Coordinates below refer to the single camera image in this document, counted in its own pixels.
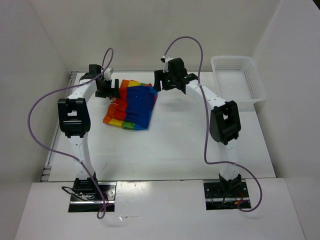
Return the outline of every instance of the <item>gray wall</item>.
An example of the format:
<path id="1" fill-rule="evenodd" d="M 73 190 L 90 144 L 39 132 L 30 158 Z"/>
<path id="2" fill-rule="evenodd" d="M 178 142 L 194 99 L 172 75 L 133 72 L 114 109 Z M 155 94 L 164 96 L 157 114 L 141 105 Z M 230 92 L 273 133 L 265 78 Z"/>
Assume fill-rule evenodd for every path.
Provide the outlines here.
<path id="1" fill-rule="evenodd" d="M 116 70 L 154 70 L 177 37 L 203 45 L 204 69 L 217 55 L 251 56 L 279 0 L 31 0 L 68 70 L 87 70 L 115 50 Z M 200 53 L 191 40 L 172 48 L 187 68 Z"/>
<path id="2" fill-rule="evenodd" d="M 69 73 L 29 1 L 0 2 L 0 35 L 0 233 L 11 240 L 48 154 L 28 133 L 29 109 L 43 94 L 66 86 Z M 58 97 L 40 104 L 32 118 L 35 134 L 46 144 L 57 124 Z"/>
<path id="3" fill-rule="evenodd" d="M 286 182 L 308 240 L 320 235 L 320 11 L 282 0 L 253 58 L 266 102 L 256 106 L 278 177 Z"/>

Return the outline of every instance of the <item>white basket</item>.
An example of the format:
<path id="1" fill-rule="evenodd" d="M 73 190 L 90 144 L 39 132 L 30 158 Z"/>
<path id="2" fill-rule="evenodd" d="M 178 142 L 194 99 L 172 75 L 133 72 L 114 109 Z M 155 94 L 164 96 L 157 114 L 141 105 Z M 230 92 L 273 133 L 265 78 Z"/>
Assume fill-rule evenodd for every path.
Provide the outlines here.
<path id="1" fill-rule="evenodd" d="M 256 103 L 266 99 L 266 92 L 254 60 L 248 56 L 211 58 L 218 95 L 236 103 Z"/>

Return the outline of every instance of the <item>cloth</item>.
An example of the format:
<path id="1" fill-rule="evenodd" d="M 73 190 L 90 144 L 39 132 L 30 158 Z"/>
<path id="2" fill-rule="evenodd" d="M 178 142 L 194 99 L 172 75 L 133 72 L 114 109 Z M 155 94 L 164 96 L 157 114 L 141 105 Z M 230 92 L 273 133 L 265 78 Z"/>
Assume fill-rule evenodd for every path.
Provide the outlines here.
<path id="1" fill-rule="evenodd" d="M 152 85 L 122 80 L 119 95 L 111 99 L 103 122 L 123 129 L 148 129 L 158 95 Z"/>

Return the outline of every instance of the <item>folded cloth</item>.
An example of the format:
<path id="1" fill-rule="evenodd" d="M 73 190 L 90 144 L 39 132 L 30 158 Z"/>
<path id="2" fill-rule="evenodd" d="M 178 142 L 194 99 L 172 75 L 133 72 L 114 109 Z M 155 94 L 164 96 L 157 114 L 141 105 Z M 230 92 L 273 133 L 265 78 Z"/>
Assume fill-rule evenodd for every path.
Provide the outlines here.
<path id="1" fill-rule="evenodd" d="M 152 85 L 122 80 L 119 95 L 111 99 L 103 122 L 123 129 L 148 129 L 158 95 Z"/>

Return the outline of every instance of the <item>white table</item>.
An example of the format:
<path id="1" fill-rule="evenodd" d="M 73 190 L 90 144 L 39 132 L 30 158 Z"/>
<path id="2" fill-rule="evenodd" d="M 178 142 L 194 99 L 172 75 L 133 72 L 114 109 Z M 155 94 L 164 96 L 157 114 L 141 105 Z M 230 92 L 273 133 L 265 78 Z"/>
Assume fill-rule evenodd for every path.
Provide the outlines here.
<path id="1" fill-rule="evenodd" d="M 259 199 L 247 179 L 251 203 Z M 286 182 L 260 179 L 250 213 L 206 210 L 203 181 L 118 182 L 115 212 L 68 213 L 71 182 L 33 183 L 15 240 L 303 240 Z"/>
<path id="2" fill-rule="evenodd" d="M 83 74 L 77 74 L 75 83 Z M 154 83 L 153 72 L 115 72 L 113 79 L 132 79 Z M 201 81 L 213 91 L 212 72 L 202 72 Z M 177 89 L 161 91 L 153 110 L 149 129 L 130 131 L 103 123 L 109 101 L 92 96 L 88 102 L 91 130 L 88 145 L 92 165 L 99 181 L 197 180 L 218 178 L 219 166 L 203 160 L 205 110 L 202 105 Z M 254 106 L 240 109 L 241 131 L 237 155 L 239 164 L 258 178 L 274 178 L 275 172 Z M 60 130 L 55 148 L 72 154 Z M 218 144 L 209 137 L 208 160 L 220 161 Z M 52 154 L 49 182 L 74 181 L 75 163 L 69 157 Z M 251 176 L 241 171 L 243 178 Z"/>

